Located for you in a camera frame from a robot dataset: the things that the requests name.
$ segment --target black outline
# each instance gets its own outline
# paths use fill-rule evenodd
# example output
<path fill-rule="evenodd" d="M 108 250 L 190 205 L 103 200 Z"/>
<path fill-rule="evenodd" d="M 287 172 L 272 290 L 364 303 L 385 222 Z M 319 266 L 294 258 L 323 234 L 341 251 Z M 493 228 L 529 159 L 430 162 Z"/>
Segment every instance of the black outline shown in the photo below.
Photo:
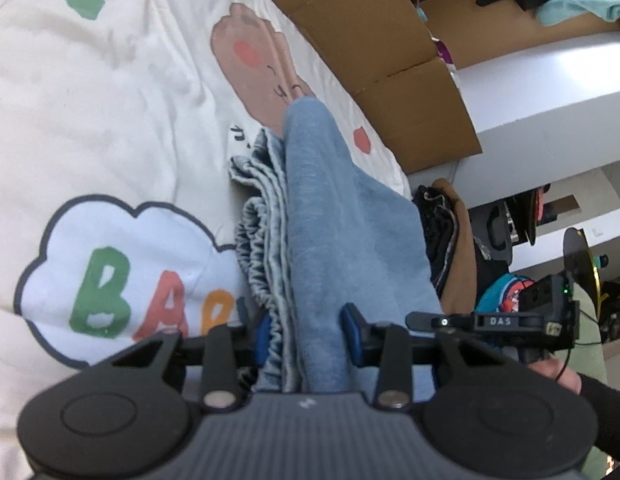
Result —
<path fill-rule="evenodd" d="M 23 317 L 22 310 L 21 310 L 21 300 L 23 297 L 23 289 L 25 287 L 25 284 L 27 283 L 27 280 L 39 266 L 41 266 L 47 261 L 47 245 L 48 245 L 48 242 L 50 241 L 50 236 L 52 235 L 52 231 L 54 231 L 56 224 L 62 218 L 62 216 L 65 215 L 65 213 L 67 213 L 70 209 L 84 202 L 107 202 L 112 205 L 116 205 L 120 207 L 126 213 L 128 213 L 132 218 L 138 218 L 139 215 L 143 211 L 145 211 L 146 209 L 153 208 L 153 207 L 168 209 L 172 211 L 173 213 L 176 213 L 177 215 L 183 216 L 184 218 L 192 222 L 194 225 L 199 227 L 201 231 L 203 231 L 207 235 L 207 237 L 210 238 L 210 241 L 212 242 L 212 245 L 216 249 L 217 253 L 222 253 L 223 251 L 235 250 L 236 248 L 234 244 L 226 244 L 226 245 L 218 246 L 210 230 L 204 224 L 202 224 L 201 221 L 199 221 L 199 219 L 195 218 L 187 211 L 183 211 L 183 209 L 180 209 L 176 207 L 175 205 L 167 203 L 167 202 L 143 202 L 138 207 L 133 208 L 132 206 L 123 202 L 122 200 L 116 197 L 110 196 L 110 195 L 89 194 L 89 195 L 77 196 L 75 198 L 72 198 L 71 200 L 68 200 L 65 204 L 59 207 L 55 211 L 55 213 L 52 215 L 52 217 L 50 218 L 50 221 L 47 223 L 47 225 L 45 226 L 45 229 L 43 230 L 43 235 L 41 237 L 41 244 L 39 245 L 39 250 L 38 250 L 38 256 L 25 268 L 25 270 L 23 271 L 23 273 L 21 273 L 21 276 L 18 279 L 18 283 L 16 284 L 16 289 L 14 290 L 14 302 L 13 302 L 14 313 L 17 314 L 18 316 Z M 57 351 L 55 348 L 53 348 L 51 344 L 48 343 L 47 339 L 43 337 L 42 333 L 39 332 L 39 329 L 37 329 L 36 325 L 32 321 L 27 320 L 24 317 L 23 319 L 27 323 L 27 326 L 30 329 L 30 332 L 32 333 L 32 335 L 34 336 L 34 339 L 36 339 L 36 341 L 43 348 L 43 350 L 45 350 L 51 357 L 53 357 L 58 362 L 70 368 L 82 369 L 82 368 L 88 367 L 88 363 L 85 361 L 75 361 L 74 359 L 69 359 L 65 355 L 61 354 L 61 352 Z"/>

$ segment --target cardboard box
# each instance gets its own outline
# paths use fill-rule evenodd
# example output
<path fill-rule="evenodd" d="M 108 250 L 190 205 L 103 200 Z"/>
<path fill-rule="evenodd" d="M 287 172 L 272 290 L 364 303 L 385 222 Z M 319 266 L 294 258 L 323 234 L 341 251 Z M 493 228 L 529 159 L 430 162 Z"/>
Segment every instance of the cardboard box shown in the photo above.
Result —
<path fill-rule="evenodd" d="M 544 27 L 535 20 L 532 10 L 521 10 L 514 0 L 487 7 L 479 7 L 475 1 L 420 3 L 427 14 L 427 27 L 445 43 L 459 69 L 533 46 L 620 30 L 620 21 L 607 23 L 593 14 Z"/>
<path fill-rule="evenodd" d="M 410 0 L 273 0 L 354 97 L 405 173 L 481 152 Z"/>

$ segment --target cloud-shaped print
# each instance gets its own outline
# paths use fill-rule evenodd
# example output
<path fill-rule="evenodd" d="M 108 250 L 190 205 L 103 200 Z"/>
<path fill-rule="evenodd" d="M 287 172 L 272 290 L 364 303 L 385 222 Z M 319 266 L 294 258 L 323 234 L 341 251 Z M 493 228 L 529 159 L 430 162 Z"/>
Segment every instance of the cloud-shaped print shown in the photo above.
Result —
<path fill-rule="evenodd" d="M 14 310 L 51 355 L 83 367 L 157 328 L 197 336 L 238 319 L 236 300 L 247 290 L 234 247 L 216 246 L 193 216 L 170 204 L 131 208 L 89 195 L 50 220 Z"/>

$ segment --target brown garment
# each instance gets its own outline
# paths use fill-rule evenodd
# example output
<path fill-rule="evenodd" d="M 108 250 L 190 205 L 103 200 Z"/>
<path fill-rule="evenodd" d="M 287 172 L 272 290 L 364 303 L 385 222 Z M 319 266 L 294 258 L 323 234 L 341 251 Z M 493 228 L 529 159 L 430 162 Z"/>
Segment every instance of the brown garment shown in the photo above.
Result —
<path fill-rule="evenodd" d="M 476 260 L 470 215 L 452 184 L 445 178 L 434 181 L 432 187 L 448 196 L 459 224 L 455 254 L 441 296 L 441 310 L 444 314 L 470 314 L 476 299 Z"/>

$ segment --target person's arm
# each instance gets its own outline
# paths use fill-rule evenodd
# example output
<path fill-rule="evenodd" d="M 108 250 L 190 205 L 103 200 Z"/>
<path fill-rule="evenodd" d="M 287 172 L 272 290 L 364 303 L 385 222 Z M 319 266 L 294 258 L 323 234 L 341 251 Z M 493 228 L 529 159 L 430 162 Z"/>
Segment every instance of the person's arm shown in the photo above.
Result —
<path fill-rule="evenodd" d="M 528 365 L 541 375 L 554 379 L 564 363 L 559 359 L 548 359 Z M 620 391 L 578 374 L 566 368 L 559 384 L 586 399 L 594 408 L 599 421 L 599 433 L 595 446 L 620 462 Z"/>

